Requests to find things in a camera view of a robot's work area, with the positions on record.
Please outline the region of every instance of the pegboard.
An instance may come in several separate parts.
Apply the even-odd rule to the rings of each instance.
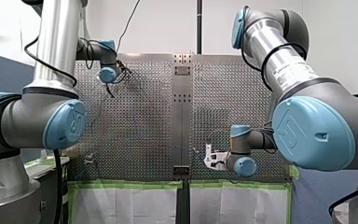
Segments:
[[[96,78],[99,63],[76,63],[88,120],[70,178],[172,180],[172,55],[120,59],[133,74],[111,87],[115,98]]]
[[[173,166],[182,163],[190,165],[192,179],[236,179],[231,172],[204,166],[204,144],[214,130],[266,122],[269,93],[260,75],[237,56],[193,55],[186,62],[188,77],[175,74],[180,64],[174,55],[120,55],[120,60],[133,74],[112,87],[115,98],[96,79],[99,63],[90,70],[84,62],[76,64],[76,90],[88,120],[70,178],[172,180]],[[180,98],[180,92],[186,95]],[[185,118],[188,125],[178,123]],[[228,138],[215,133],[213,148],[227,150]],[[253,158],[258,165],[253,180],[282,182],[288,177],[279,152],[254,150]]]
[[[212,135],[216,150],[229,149],[229,129],[233,124],[263,127],[269,109],[269,91],[260,74],[245,65],[241,57],[195,55],[193,57],[193,118],[190,158],[193,179],[238,179],[232,172],[207,169],[203,163],[205,143]],[[289,177],[287,161],[277,151],[252,151],[257,174],[252,180],[282,182]]]

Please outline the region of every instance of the vertical pole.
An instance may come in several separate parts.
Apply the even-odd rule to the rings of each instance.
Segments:
[[[202,0],[197,0],[197,54],[202,54]]]

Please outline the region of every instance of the white wall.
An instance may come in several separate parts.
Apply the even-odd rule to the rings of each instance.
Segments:
[[[92,38],[118,41],[136,0],[89,1],[87,25]],[[239,54],[231,47],[231,29],[238,10],[288,8],[301,14],[302,0],[204,0],[205,54]],[[197,0],[142,0],[123,37],[121,52],[189,53],[196,51]]]
[[[304,19],[310,65],[358,92],[358,0],[304,0]]]
[[[231,47],[231,32],[237,12],[246,5],[255,9],[290,9],[300,15],[303,7],[302,0],[204,0],[202,53],[240,55]]]
[[[0,0],[0,56],[34,64],[23,48],[39,34],[39,23],[39,16],[21,0]]]
[[[89,1],[87,27],[91,38],[118,44],[136,0]],[[196,48],[195,0],[142,0],[123,37],[120,52],[189,53]]]
[[[135,2],[89,1],[90,37],[118,42]],[[309,27],[308,62],[314,70],[358,92],[358,0],[204,0],[203,4],[204,54],[239,54],[231,47],[231,29],[237,11],[245,4],[291,9],[303,15]],[[197,0],[141,0],[120,52],[195,52],[196,12]],[[0,0],[0,55],[33,64],[22,49],[37,36],[39,23],[36,13],[21,0]]]

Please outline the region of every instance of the light blue joint cap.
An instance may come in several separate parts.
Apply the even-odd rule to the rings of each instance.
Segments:
[[[243,17],[244,9],[241,9],[237,15],[235,16],[234,25],[232,27],[232,36],[231,36],[231,45],[234,49],[240,49],[242,46],[242,39],[243,39],[243,23],[246,19]]]
[[[235,124],[231,126],[230,137],[238,137],[251,131],[251,126],[247,124]]]
[[[116,50],[116,43],[114,40],[102,39],[102,40],[100,40],[100,42],[103,43],[103,45],[101,45],[102,48],[107,49],[107,47],[104,46],[104,45],[106,45],[106,46],[109,46],[111,49]]]
[[[46,149],[65,149],[77,143],[86,126],[86,108],[81,101],[68,100],[56,109],[43,132]]]
[[[237,175],[251,177],[257,171],[257,164],[250,157],[241,157],[234,164],[234,172]]]
[[[111,67],[103,67],[100,71],[99,77],[103,83],[112,83],[116,81],[117,71]]]
[[[315,98],[282,101],[274,111],[272,128],[280,152],[299,167],[337,171],[354,158],[350,126],[333,107]]]

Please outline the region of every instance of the white plastic sheet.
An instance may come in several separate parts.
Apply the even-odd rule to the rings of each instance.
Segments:
[[[218,185],[190,190],[191,224],[290,223],[290,186],[222,182]],[[175,223],[177,189],[128,186],[77,189],[70,201],[72,223]]]
[[[80,189],[74,224],[174,224],[176,189]]]

